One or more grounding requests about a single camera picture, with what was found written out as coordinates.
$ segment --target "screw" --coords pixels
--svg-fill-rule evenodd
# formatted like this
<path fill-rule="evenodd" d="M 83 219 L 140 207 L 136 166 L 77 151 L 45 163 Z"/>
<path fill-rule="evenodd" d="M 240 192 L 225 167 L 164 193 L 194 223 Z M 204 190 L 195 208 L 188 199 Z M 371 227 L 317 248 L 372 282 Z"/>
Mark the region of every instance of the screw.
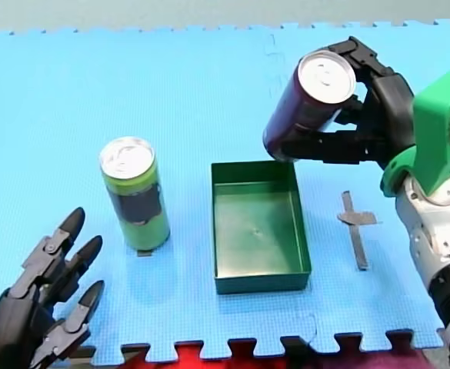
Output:
<path fill-rule="evenodd" d="M 47 244 L 47 247 L 45 248 L 47 252 L 53 252 L 55 250 L 55 246 L 53 244 Z"/>

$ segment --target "red mat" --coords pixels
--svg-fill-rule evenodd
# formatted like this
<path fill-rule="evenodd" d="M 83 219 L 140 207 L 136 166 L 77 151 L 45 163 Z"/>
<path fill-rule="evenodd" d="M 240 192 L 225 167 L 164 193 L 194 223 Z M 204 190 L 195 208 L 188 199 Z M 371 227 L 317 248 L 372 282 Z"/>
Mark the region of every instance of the red mat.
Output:
<path fill-rule="evenodd" d="M 198 344 L 180 345 L 176 348 L 178 361 L 168 364 L 151 364 L 144 360 L 146 353 L 134 357 L 119 369 L 289 369 L 285 357 L 256 359 L 252 356 L 253 344 L 236 344 L 232 357 L 219 361 L 201 361 Z M 335 355 L 312 355 L 302 369 L 434 369 L 419 351 L 396 349 L 389 352 L 362 353 L 350 348 Z"/>

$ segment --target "can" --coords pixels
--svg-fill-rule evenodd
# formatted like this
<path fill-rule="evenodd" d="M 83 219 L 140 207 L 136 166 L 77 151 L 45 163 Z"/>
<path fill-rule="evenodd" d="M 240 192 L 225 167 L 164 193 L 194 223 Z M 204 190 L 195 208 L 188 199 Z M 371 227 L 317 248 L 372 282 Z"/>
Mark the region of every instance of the can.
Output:
<path fill-rule="evenodd" d="M 170 235 L 155 151 L 145 140 L 121 137 L 99 156 L 102 176 L 125 241 L 150 251 Z"/>
<path fill-rule="evenodd" d="M 281 143 L 302 131 L 324 131 L 355 88 L 355 71 L 341 55 L 323 49 L 305 55 L 263 132 L 266 151 L 278 161 L 294 161 Z"/>

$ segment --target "green can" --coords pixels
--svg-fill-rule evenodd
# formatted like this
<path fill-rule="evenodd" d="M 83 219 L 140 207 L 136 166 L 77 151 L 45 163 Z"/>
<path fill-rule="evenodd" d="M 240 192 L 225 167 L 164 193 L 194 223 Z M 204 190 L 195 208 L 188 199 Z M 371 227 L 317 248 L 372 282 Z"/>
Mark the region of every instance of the green can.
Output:
<path fill-rule="evenodd" d="M 99 160 L 127 244 L 138 251 L 163 244 L 170 227 L 152 146 L 136 137 L 117 138 Z"/>

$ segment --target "purple can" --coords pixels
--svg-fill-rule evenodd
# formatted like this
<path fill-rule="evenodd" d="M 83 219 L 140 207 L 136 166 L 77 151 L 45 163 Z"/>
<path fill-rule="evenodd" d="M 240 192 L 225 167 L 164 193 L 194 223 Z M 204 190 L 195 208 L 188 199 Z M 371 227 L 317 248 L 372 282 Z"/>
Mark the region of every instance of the purple can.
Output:
<path fill-rule="evenodd" d="M 299 131 L 324 131 L 355 88 L 355 71 L 341 55 L 319 50 L 304 56 L 264 130 L 267 152 L 275 160 L 294 161 L 282 153 L 281 143 Z"/>

